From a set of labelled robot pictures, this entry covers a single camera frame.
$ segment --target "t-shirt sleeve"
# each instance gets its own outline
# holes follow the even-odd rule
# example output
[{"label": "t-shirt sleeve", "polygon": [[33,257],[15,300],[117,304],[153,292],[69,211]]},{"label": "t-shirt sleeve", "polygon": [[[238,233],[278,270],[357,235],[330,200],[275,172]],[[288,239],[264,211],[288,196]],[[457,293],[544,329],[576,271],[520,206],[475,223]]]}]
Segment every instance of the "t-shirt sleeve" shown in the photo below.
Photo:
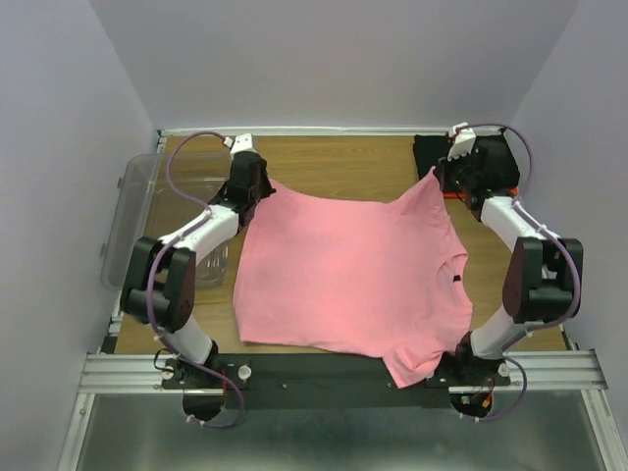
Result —
[{"label": "t-shirt sleeve", "polygon": [[422,339],[398,345],[384,355],[383,359],[397,387],[406,388],[434,373],[443,351],[443,346],[437,341]]}]

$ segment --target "plastic container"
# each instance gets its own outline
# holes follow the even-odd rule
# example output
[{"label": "plastic container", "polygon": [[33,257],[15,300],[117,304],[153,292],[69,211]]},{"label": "plastic container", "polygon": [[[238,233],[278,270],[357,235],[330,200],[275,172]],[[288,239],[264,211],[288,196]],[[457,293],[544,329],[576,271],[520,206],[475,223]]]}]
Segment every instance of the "plastic container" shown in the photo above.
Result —
[{"label": "plastic container", "polygon": [[[109,289],[121,289],[135,241],[141,236],[159,238],[192,220],[200,207],[170,190],[164,174],[169,154],[138,155],[129,161],[119,183],[120,196],[101,281]],[[204,201],[216,195],[229,175],[229,152],[191,152],[177,155],[173,181],[181,190]],[[219,286],[227,272],[227,244],[210,253],[196,268],[196,287]]]}]

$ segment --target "wooden surface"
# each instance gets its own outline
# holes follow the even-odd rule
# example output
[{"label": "wooden surface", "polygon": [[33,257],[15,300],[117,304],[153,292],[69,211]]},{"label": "wooden surface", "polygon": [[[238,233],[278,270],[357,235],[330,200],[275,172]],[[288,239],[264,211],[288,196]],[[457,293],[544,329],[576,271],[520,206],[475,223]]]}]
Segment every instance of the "wooden surface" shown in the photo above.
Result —
[{"label": "wooden surface", "polygon": [[[180,138],[168,139],[166,151],[172,151]],[[201,137],[191,141],[185,151],[220,150],[218,139]],[[268,161],[269,175],[286,186],[306,194],[328,198],[393,201],[417,181],[412,156],[411,136],[259,136],[257,150]],[[178,177],[197,179],[226,168],[208,164],[208,159],[184,159],[176,163]],[[159,236],[191,219],[197,209],[165,189],[163,172],[156,185],[147,222],[147,232]],[[473,219],[458,200],[446,202],[447,211],[462,243],[469,252],[464,271],[464,286],[473,301],[472,329],[489,319],[501,303],[501,285],[508,266],[509,253],[499,238]],[[314,348],[239,341],[232,309],[237,265],[245,234],[229,245],[226,281],[219,288],[199,289],[194,316],[201,328],[216,339],[223,352],[304,352]],[[153,334],[131,317],[125,316],[116,351],[118,353],[153,353],[159,346]],[[536,333],[515,349],[563,350],[558,328]]]}]

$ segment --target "white wall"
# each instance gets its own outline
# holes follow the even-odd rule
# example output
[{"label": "white wall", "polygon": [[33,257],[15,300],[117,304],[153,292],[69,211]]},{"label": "white wall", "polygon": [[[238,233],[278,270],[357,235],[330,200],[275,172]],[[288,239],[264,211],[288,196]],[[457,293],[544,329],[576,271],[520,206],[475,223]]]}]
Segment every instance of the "white wall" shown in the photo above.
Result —
[{"label": "white wall", "polygon": [[86,0],[0,2],[0,468],[51,470],[82,361],[125,161],[154,128]]},{"label": "white wall", "polygon": [[526,205],[585,246],[582,309],[569,332],[594,347],[628,444],[628,3],[582,0],[513,124],[536,171]]},{"label": "white wall", "polygon": [[158,128],[510,120],[577,0],[91,0]]}]

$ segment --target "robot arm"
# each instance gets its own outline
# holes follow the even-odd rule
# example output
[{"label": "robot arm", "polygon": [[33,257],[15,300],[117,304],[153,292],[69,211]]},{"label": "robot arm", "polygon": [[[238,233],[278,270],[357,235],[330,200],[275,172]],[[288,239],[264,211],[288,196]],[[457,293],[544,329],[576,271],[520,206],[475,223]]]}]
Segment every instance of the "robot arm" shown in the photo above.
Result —
[{"label": "robot arm", "polygon": [[[532,332],[562,322],[569,313],[574,296],[579,296],[574,282],[582,279],[583,247],[577,239],[561,238],[548,231],[528,214],[521,203],[495,176],[489,182],[483,167],[488,150],[475,145],[471,129],[450,132],[452,146],[441,159],[436,174],[443,184],[453,182],[465,193],[465,204],[474,217],[492,229],[512,252],[503,283],[502,306],[480,329],[467,335],[456,356],[498,360],[503,352]],[[573,261],[578,280],[557,247],[561,244]],[[579,308],[576,299],[575,309]]]},{"label": "robot arm", "polygon": [[[215,368],[218,345],[203,333],[192,315],[196,265],[248,226],[258,202],[274,192],[266,161],[255,151],[250,134],[235,139],[231,154],[229,179],[208,209],[174,233],[137,241],[120,301],[124,312],[148,324],[146,299],[150,294],[164,340],[186,358],[208,368]],[[175,239],[178,241],[158,267],[159,272],[166,272],[165,279],[157,281],[148,293],[148,273],[155,256]]]}]

